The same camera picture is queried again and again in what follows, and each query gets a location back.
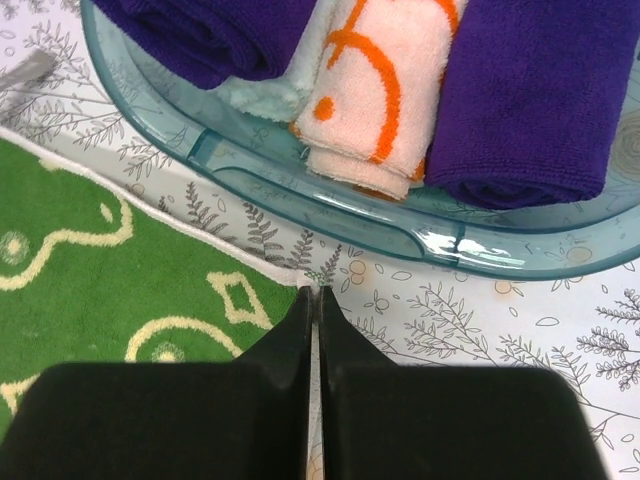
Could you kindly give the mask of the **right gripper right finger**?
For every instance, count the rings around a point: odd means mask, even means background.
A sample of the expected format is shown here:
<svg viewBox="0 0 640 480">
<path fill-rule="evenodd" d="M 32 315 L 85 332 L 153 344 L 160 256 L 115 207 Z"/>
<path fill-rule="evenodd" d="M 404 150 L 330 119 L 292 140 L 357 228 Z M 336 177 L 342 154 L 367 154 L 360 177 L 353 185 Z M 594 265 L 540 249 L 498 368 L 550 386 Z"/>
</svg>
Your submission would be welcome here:
<svg viewBox="0 0 640 480">
<path fill-rule="evenodd" d="M 329 479 L 603 479 L 574 393 L 530 367 L 402 366 L 318 296 Z"/>
</svg>

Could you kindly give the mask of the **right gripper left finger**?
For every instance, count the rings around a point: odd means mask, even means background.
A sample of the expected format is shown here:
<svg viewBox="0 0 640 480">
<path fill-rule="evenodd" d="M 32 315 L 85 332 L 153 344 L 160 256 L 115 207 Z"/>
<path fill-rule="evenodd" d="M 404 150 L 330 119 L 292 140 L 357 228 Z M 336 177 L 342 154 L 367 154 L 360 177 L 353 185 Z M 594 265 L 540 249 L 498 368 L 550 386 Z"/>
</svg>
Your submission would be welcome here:
<svg viewBox="0 0 640 480">
<path fill-rule="evenodd" d="M 301 479 L 312 293 L 225 363 L 65 363 L 24 395 L 5 479 Z"/>
</svg>

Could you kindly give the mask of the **green patterned towel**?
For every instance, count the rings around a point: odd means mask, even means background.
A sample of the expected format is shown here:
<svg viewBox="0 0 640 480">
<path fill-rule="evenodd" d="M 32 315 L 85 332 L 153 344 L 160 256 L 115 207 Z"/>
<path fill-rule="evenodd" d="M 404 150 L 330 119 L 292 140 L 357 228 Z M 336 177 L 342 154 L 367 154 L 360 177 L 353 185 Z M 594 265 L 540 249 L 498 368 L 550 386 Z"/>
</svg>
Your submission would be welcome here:
<svg viewBox="0 0 640 480">
<path fill-rule="evenodd" d="M 308 279 L 1 144 L 1 422 L 63 362 L 229 361 Z"/>
</svg>

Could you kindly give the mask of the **floral table mat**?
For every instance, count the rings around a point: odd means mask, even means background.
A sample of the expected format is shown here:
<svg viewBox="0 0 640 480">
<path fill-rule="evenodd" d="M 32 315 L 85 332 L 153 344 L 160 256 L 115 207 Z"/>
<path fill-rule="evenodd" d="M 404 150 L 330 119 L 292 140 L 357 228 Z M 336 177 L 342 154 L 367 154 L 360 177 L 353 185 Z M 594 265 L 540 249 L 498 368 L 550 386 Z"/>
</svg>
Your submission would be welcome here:
<svg viewBox="0 0 640 480">
<path fill-rule="evenodd" d="M 602 372 L 610 358 L 586 339 L 622 339 L 639 359 L 639 265 L 549 282 L 494 281 L 385 258 L 325 238 L 264 212 L 188 172 L 117 117 L 86 50 L 75 1 L 5 1 L 1 63 L 12 67 L 40 48 L 58 58 L 46 86 L 21 85 L 1 98 L 2 123 L 126 186 L 147 203 L 205 225 L 255 251 L 252 219 L 275 235 L 289 267 L 330 284 L 346 315 L 397 361 L 449 364 L 523 360 L 557 369 L 575 389 L 615 479 L 639 475 L 639 388 Z"/>
</svg>

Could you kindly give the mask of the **teal plastic basket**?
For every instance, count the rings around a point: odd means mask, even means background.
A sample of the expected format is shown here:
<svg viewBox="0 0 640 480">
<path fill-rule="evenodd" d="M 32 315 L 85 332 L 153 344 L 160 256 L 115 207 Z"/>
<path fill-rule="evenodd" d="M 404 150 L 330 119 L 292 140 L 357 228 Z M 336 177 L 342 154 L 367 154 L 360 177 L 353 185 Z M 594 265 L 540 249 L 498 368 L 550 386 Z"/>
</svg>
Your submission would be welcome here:
<svg viewBox="0 0 640 480">
<path fill-rule="evenodd" d="M 594 200 L 477 209 L 421 188 L 394 204 L 310 175 L 284 124 L 236 111 L 172 74 L 92 2 L 87 47 L 109 97 L 154 147 L 242 199 L 334 239 L 394 258 L 493 278 L 588 275 L 639 255 L 639 78 L 632 75 L 603 192 Z"/>
</svg>

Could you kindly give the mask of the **peach orange rolled towel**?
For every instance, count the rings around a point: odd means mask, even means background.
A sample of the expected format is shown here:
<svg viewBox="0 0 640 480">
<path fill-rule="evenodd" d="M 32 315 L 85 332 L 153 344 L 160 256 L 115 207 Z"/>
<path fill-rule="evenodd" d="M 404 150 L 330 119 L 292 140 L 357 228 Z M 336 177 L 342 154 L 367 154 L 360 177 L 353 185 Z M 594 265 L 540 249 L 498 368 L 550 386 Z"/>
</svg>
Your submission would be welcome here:
<svg viewBox="0 0 640 480">
<path fill-rule="evenodd" d="M 425 174 L 464 1 L 340 1 L 315 86 L 292 126 L 307 168 L 401 201 Z"/>
</svg>

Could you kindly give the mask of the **light blue towel in basket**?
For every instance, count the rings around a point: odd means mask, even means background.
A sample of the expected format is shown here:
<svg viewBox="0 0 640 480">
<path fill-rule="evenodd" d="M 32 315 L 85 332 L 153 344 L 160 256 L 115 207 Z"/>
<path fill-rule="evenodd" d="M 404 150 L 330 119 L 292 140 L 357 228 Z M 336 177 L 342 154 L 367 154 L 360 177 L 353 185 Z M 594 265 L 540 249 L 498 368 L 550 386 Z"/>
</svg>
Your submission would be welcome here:
<svg viewBox="0 0 640 480">
<path fill-rule="evenodd" d="M 226 104 L 260 118 L 291 122 L 315 85 L 336 1 L 321 0 L 310 16 L 292 59 L 280 77 L 249 81 L 230 77 L 214 93 Z"/>
</svg>

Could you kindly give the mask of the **right purple rolled towel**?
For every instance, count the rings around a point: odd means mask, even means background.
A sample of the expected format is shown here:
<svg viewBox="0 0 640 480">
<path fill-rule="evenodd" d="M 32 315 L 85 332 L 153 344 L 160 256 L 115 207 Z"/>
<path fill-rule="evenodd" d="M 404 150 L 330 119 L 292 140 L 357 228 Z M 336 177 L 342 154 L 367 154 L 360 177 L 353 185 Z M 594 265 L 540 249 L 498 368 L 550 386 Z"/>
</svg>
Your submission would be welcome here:
<svg viewBox="0 0 640 480">
<path fill-rule="evenodd" d="M 470 2 L 427 183 L 494 210 L 597 197 L 638 39 L 635 1 Z"/>
</svg>

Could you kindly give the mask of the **purple rolled towel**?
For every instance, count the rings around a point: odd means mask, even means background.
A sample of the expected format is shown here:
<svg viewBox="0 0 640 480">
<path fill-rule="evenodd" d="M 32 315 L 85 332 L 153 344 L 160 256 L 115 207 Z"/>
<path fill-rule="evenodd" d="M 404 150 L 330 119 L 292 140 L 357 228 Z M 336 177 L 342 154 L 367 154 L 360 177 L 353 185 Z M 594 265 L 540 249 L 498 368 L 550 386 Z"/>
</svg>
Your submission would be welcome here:
<svg viewBox="0 0 640 480">
<path fill-rule="evenodd" d="M 94 5 L 147 54 L 202 90 L 289 66 L 315 1 L 103 0 Z"/>
<path fill-rule="evenodd" d="M 635 1 L 470 2 L 427 183 L 494 210 L 597 197 L 638 39 Z"/>
</svg>

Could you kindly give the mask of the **left purple rolled towel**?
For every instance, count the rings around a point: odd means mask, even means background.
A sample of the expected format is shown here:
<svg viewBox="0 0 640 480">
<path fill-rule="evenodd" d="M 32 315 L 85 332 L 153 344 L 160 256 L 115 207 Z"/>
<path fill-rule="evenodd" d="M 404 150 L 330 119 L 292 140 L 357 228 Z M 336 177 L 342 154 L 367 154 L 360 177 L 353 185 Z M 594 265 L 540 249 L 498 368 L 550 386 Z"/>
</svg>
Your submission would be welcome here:
<svg viewBox="0 0 640 480">
<path fill-rule="evenodd" d="M 103 0 L 94 5 L 147 54 L 202 90 L 289 66 L 315 1 Z"/>
</svg>

